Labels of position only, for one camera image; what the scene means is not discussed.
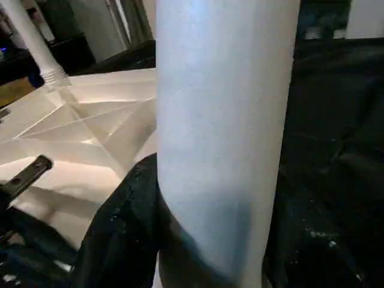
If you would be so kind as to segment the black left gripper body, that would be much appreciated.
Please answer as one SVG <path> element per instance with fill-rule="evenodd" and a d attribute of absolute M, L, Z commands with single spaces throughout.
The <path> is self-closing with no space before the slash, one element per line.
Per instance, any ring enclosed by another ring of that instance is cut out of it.
<path fill-rule="evenodd" d="M 53 162 L 51 159 L 44 155 L 39 155 L 30 165 L 24 168 L 15 177 L 5 184 L 1 184 L 1 198 L 17 198 L 52 167 Z"/>

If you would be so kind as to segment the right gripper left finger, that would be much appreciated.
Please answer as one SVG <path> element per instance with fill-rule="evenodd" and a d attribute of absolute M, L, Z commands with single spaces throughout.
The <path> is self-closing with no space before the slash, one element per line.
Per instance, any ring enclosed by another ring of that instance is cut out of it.
<path fill-rule="evenodd" d="M 98 209 L 78 256 L 79 287 L 152 287 L 161 243 L 157 156 L 140 160 Z"/>

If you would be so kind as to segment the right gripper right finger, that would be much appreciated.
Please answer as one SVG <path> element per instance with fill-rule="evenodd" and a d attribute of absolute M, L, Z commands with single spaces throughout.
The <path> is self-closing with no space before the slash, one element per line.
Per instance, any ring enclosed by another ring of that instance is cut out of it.
<path fill-rule="evenodd" d="M 312 195 L 278 193 L 263 271 L 272 287 L 368 287 L 341 229 Z"/>

